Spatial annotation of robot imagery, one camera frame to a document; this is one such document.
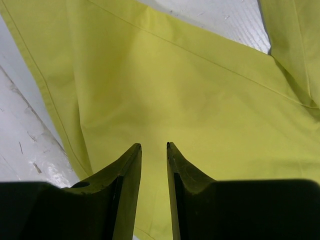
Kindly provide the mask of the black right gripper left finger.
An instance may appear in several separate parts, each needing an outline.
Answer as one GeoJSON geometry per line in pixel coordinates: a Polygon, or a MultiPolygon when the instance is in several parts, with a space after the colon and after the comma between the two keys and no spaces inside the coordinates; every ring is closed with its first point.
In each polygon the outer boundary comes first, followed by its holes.
{"type": "Polygon", "coordinates": [[[72,187],[40,183],[24,240],[131,240],[141,180],[142,146],[72,187]]]}

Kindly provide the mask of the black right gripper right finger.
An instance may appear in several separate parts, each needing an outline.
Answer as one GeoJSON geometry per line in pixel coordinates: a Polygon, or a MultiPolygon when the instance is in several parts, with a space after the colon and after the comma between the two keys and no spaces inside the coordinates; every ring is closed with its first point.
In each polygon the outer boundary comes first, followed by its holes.
{"type": "Polygon", "coordinates": [[[166,146],[172,235],[175,240],[247,240],[245,183],[216,181],[166,146]]]}

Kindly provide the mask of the yellow trousers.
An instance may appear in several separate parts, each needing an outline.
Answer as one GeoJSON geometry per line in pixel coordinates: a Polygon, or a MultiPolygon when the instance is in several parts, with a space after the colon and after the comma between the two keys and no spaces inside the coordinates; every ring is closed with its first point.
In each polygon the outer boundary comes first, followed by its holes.
{"type": "Polygon", "coordinates": [[[83,179],[142,146],[134,233],[170,240],[167,142],[217,180],[320,180],[320,3],[262,0],[271,53],[135,0],[3,0],[83,179]]]}

